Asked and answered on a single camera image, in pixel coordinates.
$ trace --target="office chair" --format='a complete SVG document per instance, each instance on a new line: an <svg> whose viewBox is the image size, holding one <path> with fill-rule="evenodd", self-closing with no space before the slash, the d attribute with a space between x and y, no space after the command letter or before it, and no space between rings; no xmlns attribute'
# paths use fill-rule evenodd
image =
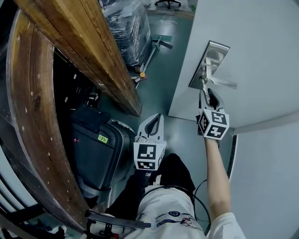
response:
<svg viewBox="0 0 299 239"><path fill-rule="evenodd" d="M181 3L177 2L175 0L160 0L160 1L156 2L155 5L157 6L159 2L168 2L168 7L167 7L168 9L170 9L170 2L176 2L176 3L178 3L179 7L181 6Z"/></svg>

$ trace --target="shirt sleeve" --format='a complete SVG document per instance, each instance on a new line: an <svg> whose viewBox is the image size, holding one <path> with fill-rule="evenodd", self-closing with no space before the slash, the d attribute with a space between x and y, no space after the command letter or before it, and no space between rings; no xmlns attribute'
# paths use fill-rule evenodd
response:
<svg viewBox="0 0 299 239"><path fill-rule="evenodd" d="M211 225L208 239L246 239L233 213L217 217Z"/></svg>

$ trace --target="white cube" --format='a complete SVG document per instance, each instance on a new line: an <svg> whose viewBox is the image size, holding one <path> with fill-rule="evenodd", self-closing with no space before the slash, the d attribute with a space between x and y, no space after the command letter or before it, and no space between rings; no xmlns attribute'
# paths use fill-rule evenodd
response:
<svg viewBox="0 0 299 239"><path fill-rule="evenodd" d="M207 109L199 109L198 125L204 137L222 140L229 128L229 115Z"/></svg>
<svg viewBox="0 0 299 239"><path fill-rule="evenodd" d="M136 169L158 170L163 159L166 142L134 143L134 162Z"/></svg>

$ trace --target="green floor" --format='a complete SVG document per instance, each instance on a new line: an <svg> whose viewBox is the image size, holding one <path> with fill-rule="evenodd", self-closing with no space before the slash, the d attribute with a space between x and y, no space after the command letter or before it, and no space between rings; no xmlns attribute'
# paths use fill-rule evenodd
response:
<svg viewBox="0 0 299 239"><path fill-rule="evenodd" d="M170 15L150 14L149 24L152 34L171 35L170 45L161 45L160 51L149 64L147 80L141 82L137 88L143 103L141 117L125 115L108 98L102 99L100 110L111 113L113 119L124 122L137 131L139 124L155 113L164 115L164 140L167 141L165 155L176 153L189 169L192 180L197 187L206 179L206 153L202 136L197 135L195 121L178 119L168 116L172 98L177 86L178 77L185 57L192 20ZM232 145L232 129L221 141L220 151L225 167L228 167ZM125 183L118 185L118 193ZM199 189L197 196L207 205L206 183ZM197 216L206 220L206 214L196 205Z"/></svg>

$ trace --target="wood knot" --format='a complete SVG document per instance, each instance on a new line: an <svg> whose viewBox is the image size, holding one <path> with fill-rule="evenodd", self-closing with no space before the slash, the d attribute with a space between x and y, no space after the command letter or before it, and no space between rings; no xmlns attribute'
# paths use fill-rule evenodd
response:
<svg viewBox="0 0 299 239"><path fill-rule="evenodd" d="M35 98L33 99L33 110L36 112L39 110L41 107L41 96L36 95Z"/></svg>

